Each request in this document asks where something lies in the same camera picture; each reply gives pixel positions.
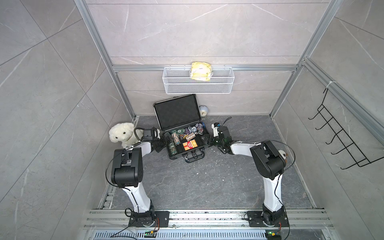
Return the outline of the grey aluminium poker case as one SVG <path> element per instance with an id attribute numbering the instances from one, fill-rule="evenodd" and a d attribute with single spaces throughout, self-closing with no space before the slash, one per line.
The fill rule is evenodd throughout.
<path id="1" fill-rule="evenodd" d="M 153 107 L 161 130 L 161 136 L 164 132 L 170 133 L 171 130 L 203 122 L 195 94 L 160 101 L 154 103 Z M 172 156 L 168 146 L 170 142 L 174 142 L 171 136 L 171 141 L 165 141 L 169 158 L 171 160 L 183 158 L 187 163 L 203 159 L 205 157 L 205 148 L 209 145 L 203 143 L 201 136 L 194 139 L 199 145 L 197 148 L 185 151 L 183 143 L 187 142 L 187 140 L 181 140 L 181 143 L 176 146 L 178 153 Z"/>

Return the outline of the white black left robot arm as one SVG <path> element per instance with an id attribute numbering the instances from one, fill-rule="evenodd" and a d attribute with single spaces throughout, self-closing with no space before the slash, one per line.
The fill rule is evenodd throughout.
<path id="1" fill-rule="evenodd" d="M 122 149 L 114 152 L 111 168 L 112 185 L 122 189 L 133 207 L 128 208 L 129 226 L 167 227 L 170 212 L 156 211 L 142 184 L 144 177 L 143 157 L 166 147 L 162 131 L 156 128 L 132 130 L 131 139 L 119 138 Z"/>

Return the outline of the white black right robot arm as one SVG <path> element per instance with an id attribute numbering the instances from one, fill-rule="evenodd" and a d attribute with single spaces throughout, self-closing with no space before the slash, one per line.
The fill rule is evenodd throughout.
<path id="1" fill-rule="evenodd" d="M 280 223 L 287 216 L 281 197 L 281 180 L 287 165 L 286 152 L 278 150 L 271 140 L 256 143 L 234 141 L 224 125 L 214 126 L 214 133 L 204 135 L 203 139 L 209 145 L 218 147 L 223 154 L 253 158 L 264 181 L 263 223 L 268 227 Z"/>

